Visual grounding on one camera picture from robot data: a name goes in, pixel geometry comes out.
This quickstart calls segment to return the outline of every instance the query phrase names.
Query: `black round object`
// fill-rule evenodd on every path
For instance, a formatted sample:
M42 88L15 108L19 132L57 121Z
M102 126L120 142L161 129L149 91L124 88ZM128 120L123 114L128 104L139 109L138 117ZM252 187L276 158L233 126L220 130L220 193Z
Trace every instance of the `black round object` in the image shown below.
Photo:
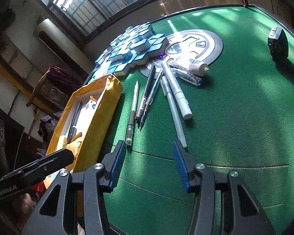
M241 3L245 8L248 8L249 4L247 0L241 0Z
M273 27L268 35L268 47L274 60L289 56L289 42L283 29Z
M1 139L1 140L3 140L3 138L4 138L4 133L3 133L3 130L2 130L2 129L0 129L0 139Z

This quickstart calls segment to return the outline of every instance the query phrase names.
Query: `metal screw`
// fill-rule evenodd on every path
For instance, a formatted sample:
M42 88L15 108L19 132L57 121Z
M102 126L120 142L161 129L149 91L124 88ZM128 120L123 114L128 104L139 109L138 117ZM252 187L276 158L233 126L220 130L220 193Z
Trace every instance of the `metal screw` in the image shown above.
M63 170L60 171L60 176L61 177L65 177L68 174L69 174L69 172L66 169L63 169Z
M204 164L196 164L197 169L204 169L205 165Z
M236 171L233 170L233 171L230 172L230 175L232 177L237 177L239 174Z
M102 167L103 167L103 164L101 164L101 163L97 163L94 165L95 169L101 169Z

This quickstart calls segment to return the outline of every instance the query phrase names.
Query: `white air conditioner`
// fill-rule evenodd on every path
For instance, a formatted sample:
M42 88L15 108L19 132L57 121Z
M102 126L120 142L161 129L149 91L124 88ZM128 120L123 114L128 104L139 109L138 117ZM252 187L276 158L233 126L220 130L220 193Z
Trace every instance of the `white air conditioner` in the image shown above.
M33 32L33 36L45 43L78 75L85 77L93 70L94 64L50 19L42 21Z

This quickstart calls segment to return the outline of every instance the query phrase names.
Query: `pile of mahjong tiles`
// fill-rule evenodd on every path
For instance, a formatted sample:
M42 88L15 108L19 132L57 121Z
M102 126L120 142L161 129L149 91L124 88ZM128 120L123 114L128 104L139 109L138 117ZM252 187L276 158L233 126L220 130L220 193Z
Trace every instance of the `pile of mahjong tiles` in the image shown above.
M154 35L151 24L128 27L95 61L89 82L107 74L124 76L130 68L146 64L149 58L163 55L168 39L164 34Z

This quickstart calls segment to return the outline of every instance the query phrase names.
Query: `pen clip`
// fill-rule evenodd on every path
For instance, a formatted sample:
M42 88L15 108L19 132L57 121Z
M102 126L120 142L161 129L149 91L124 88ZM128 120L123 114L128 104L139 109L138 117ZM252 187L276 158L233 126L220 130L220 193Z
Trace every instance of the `pen clip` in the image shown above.
M165 89L164 89L164 86L163 86L163 83L162 83L162 78L160 80L160 85L161 85L164 96L166 96Z

